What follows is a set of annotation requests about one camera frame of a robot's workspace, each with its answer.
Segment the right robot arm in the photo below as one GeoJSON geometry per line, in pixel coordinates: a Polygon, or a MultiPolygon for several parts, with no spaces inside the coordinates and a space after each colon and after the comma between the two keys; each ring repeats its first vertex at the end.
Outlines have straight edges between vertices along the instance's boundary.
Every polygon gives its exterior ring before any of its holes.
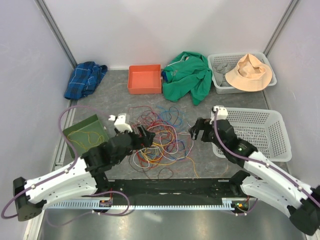
{"type": "Polygon", "coordinates": [[[243,194],[257,198],[285,214],[302,233],[312,236],[320,229],[320,188],[312,187],[268,160],[264,154],[239,138],[226,119],[198,118],[189,133],[196,140],[213,143],[233,164],[243,168],[229,184],[235,197],[243,194]]]}

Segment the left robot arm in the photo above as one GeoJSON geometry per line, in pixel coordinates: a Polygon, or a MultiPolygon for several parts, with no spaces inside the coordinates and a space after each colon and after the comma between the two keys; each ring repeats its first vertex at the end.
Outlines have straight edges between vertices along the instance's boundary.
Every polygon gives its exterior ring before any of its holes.
{"type": "Polygon", "coordinates": [[[69,165],[46,175],[29,180],[16,178],[13,195],[18,221],[33,219],[60,201],[106,196],[110,185],[105,172],[120,164],[133,151],[153,144],[156,134],[142,125],[137,128],[139,133],[118,131],[108,141],[91,148],[69,165]]]}

